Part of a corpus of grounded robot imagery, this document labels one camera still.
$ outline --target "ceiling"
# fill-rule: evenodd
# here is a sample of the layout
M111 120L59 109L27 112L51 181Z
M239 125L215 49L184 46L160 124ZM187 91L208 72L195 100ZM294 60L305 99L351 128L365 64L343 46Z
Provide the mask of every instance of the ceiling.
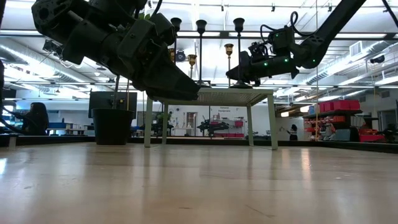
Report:
M33 2L34 0L8 0L4 13L2 29L35 30L30 11L30 7ZM338 0L164 0L162 7L160 8L160 12L168 19L171 19L172 17L181 18L181 31L196 30L195 21L198 19L204 19L208 23L206 26L206 30L208 31L230 30L233 32L233 20L237 17L242 17L245 19L244 31L258 32L261 24L267 24L275 28L289 25L291 12L297 11L299 14L298 23L296 24L297 29L302 32L313 32L330 15L330 12L328 12L329 3L331 3L332 10L334 10L335 6L339 2L340 1ZM157 1L152 1L152 3L153 6L155 6ZM393 11L398 11L398 1L389 1L389 3L392 6ZM275 4L274 12L271 11L273 4ZM147 7L146 12L151 13L153 8L150 9ZM342 32L398 33L397 27L394 25L390 15L383 12L383 10L385 9L381 0L366 1L364 6L354 15L352 20L347 23ZM60 65L60 61L56 56L48 55L47 52L42 50L45 42L44 37L24 37L20 35L17 37L3 38L10 38L21 46L48 57ZM242 50L247 50L247 47L254 41L260 41L260 38L257 40L242 40ZM319 70L328 66L328 63L333 63L342 55L347 54L349 52L350 45L353 45L356 42L357 40L334 40L323 58ZM184 50L185 55L198 54L198 43L198 39L178 39L177 50ZM234 44L234 53L231 56L231 66L237 66L238 41L236 39L204 39L202 53L202 74L204 80L209 80L216 84L228 83L228 79L225 76L225 73L228 71L228 59L225 53L224 44ZM390 60L391 62L395 61L395 55L391 56ZM344 80L358 76L359 73L365 72L363 65L364 61L360 61L346 66L344 69L336 72L335 75L323 79L322 85L338 85ZM62 69L67 69L66 67L69 67L69 69L83 75L87 80L92 80L93 82L104 83L110 78L115 78L109 70L97 70L99 66L88 58L85 58L81 65L72 65L69 62L63 62L63 65L60 66L63 66ZM188 62L177 63L177 66L187 75L190 74L190 66ZM198 65L196 65L193 72L193 79L198 79L198 69ZM303 82L307 81L314 72L316 72L316 70L300 69L300 74L294 80L291 80L290 74L286 74L274 76L272 79L263 78L262 82L269 85L301 85ZM15 80L24 81L25 79L16 78ZM122 78L121 82L127 83L127 80ZM17 86L11 86L10 88L21 89Z

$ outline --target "ceiling duct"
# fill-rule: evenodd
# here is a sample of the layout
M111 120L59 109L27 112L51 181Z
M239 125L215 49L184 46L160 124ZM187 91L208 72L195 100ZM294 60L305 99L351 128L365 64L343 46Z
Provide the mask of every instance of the ceiling duct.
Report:
M0 60L3 63L13 63L13 64L24 64L27 65L27 62L25 62L24 60L21 60L18 57L13 56L12 54L10 54L8 51L4 50L4 49L0 49Z
M371 58L374 55L382 52L386 48L390 47L391 45L395 44L396 41L379 41L375 44L370 44L371 42L357 42L350 47L350 52L338 57L336 60L327 63L324 67L320 69L317 75L317 71L312 72L309 74L309 78L305 81L305 84L312 85L313 83L329 77L330 75L334 75L338 72L343 71L354 65L353 62L357 62L361 59Z
M23 46L10 38L0 38L0 50L6 51L12 55L17 61L27 62L32 66L32 71L39 75L56 75L61 70L62 75L66 75L74 80L74 82L93 82L92 79L73 71L72 69L61 67L60 63L46 58L26 46Z

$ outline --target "black camera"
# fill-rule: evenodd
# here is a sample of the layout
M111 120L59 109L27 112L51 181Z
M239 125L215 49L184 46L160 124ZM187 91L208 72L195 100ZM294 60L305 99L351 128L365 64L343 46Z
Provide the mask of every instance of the black camera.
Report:
M384 55L382 55L382 56L380 56L380 57L377 57L377 58L372 58L371 60L370 60L370 62L371 63L383 63L384 61L385 61L385 57L384 57Z
M295 78L299 73L294 59L290 56L290 48L294 45L294 32L291 27L272 31L267 40L262 43L253 42L246 51L240 52L242 67L241 80L258 86L260 78L290 73ZM239 66L226 72L226 76L233 80L239 80Z

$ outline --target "window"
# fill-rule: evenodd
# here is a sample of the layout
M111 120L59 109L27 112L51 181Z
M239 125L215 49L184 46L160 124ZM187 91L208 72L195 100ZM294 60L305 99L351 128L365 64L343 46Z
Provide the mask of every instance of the window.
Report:
M366 96L359 97L359 102L364 103L366 101Z
M381 93L381 98L388 98L390 97L390 91L385 91Z

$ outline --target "table leg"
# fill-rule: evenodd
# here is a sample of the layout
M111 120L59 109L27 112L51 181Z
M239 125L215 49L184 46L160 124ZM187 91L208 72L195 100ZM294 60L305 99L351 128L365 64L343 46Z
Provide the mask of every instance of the table leg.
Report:
M253 125L252 125L252 117L251 117L251 105L247 106L248 108L248 135L249 135L249 145L254 146L253 140Z
M272 150L277 150L278 135L276 131L274 95L268 95L268 114L269 114L269 126L271 129L271 147Z
M150 129L152 128L152 106L153 106L153 101L148 97L147 111L145 112L145 132L144 132L145 147L150 147Z
M167 140L167 124L169 123L169 104L164 103L164 114L167 116L163 116L163 129L162 129L162 144L166 144Z

